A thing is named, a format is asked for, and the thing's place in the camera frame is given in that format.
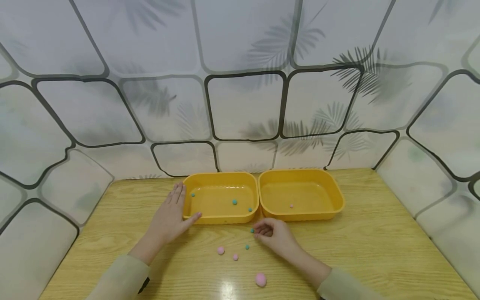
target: sleeve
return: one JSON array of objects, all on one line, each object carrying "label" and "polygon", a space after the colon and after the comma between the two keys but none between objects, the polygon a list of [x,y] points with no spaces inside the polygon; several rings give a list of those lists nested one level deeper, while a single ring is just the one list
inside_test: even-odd
[{"label": "sleeve", "polygon": [[148,276],[150,267],[139,259],[122,255],[102,275],[86,300],[131,300]]},{"label": "sleeve", "polygon": [[383,297],[363,286],[340,269],[332,269],[317,293],[325,300],[382,300]]}]

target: yellow plastic tray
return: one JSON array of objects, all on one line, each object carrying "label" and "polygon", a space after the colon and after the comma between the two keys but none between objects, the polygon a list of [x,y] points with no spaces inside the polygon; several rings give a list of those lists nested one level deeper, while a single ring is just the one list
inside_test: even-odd
[{"label": "yellow plastic tray", "polygon": [[[260,205],[257,180],[250,173],[193,174],[183,184],[187,186],[183,218],[200,211],[202,217],[196,224],[247,223]],[[233,200],[237,200],[237,205],[233,205]]]},{"label": "yellow plastic tray", "polygon": [[337,183],[320,169],[271,170],[259,177],[267,217],[284,221],[328,220],[345,206]]}]

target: patterned wallpaper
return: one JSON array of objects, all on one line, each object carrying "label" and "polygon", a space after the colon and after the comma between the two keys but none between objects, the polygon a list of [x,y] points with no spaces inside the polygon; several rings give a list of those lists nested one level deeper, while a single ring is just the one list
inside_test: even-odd
[{"label": "patterned wallpaper", "polygon": [[479,1],[0,7],[0,298],[114,180],[312,167],[377,170],[480,296]]}]

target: tray rim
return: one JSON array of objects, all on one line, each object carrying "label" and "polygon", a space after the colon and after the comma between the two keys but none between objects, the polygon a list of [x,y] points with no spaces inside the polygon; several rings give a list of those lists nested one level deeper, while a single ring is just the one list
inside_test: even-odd
[{"label": "tray rim", "polygon": [[[264,202],[263,202],[263,199],[262,199],[262,191],[261,191],[261,185],[260,185],[260,180],[262,179],[262,176],[266,173],[271,173],[271,172],[280,172],[280,171],[287,171],[287,172],[305,172],[305,171],[311,171],[311,170],[315,170],[315,171],[320,171],[322,173],[325,173],[328,177],[330,177],[332,179],[332,181],[334,182],[335,184],[335,187],[336,189],[340,192],[340,196],[341,196],[341,199],[342,199],[342,206],[337,209],[337,210],[331,210],[331,211],[325,211],[325,212],[311,212],[311,213],[297,213],[297,212],[292,212],[292,213],[286,213],[286,214],[283,214],[283,213],[276,213],[276,212],[273,212],[271,211],[270,209],[266,208],[265,205],[264,205]],[[335,178],[330,174],[328,173],[327,171],[325,170],[322,170],[322,169],[319,169],[319,168],[309,168],[309,169],[275,169],[275,170],[267,170],[265,172],[262,172],[260,174],[260,176],[258,177],[258,197],[260,199],[260,205],[262,206],[262,209],[264,209],[265,211],[267,211],[268,213],[272,214],[272,215],[275,215],[275,216],[312,216],[312,215],[329,215],[329,214],[338,214],[339,212],[341,212],[344,208],[345,208],[345,197],[342,193],[342,191],[340,190],[340,187],[338,186],[338,183],[337,181],[335,180]]]},{"label": "tray rim", "polygon": [[[194,176],[198,176],[198,175],[214,175],[214,176],[218,176],[218,175],[223,175],[223,174],[247,174],[249,175],[253,181],[255,182],[255,188],[256,188],[256,192],[253,191],[253,197],[254,197],[254,200],[255,200],[255,197],[256,197],[256,207],[255,209],[252,209],[251,212],[248,212],[248,214],[245,214],[245,215],[218,215],[218,216],[202,216],[202,219],[216,219],[216,218],[237,218],[237,217],[249,217],[249,216],[253,216],[256,214],[258,208],[260,207],[260,198],[259,198],[259,194],[260,194],[260,189],[259,189],[259,181],[257,180],[257,178],[255,178],[254,175],[252,175],[251,173],[249,172],[244,172],[244,171],[241,171],[241,172],[208,172],[208,173],[195,173],[195,174],[191,174],[189,176],[187,176],[183,181],[182,183],[185,184],[185,181],[190,178],[190,177],[194,177]],[[190,218],[191,216],[185,216],[183,215],[183,219],[188,219]]]}]

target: wooden table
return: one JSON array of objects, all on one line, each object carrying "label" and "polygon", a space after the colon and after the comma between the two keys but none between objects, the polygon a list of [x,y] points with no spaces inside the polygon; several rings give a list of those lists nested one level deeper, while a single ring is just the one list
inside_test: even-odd
[{"label": "wooden table", "polygon": [[[305,250],[388,299],[476,299],[374,171],[330,173],[345,195],[345,210],[330,221],[290,223]],[[113,183],[41,299],[84,299],[116,257],[142,236],[179,180]],[[138,299],[317,299],[296,270],[253,239],[252,224],[193,226],[158,255]],[[222,256],[216,253],[220,245],[226,249]],[[265,288],[255,285],[257,272],[266,274]]]}]

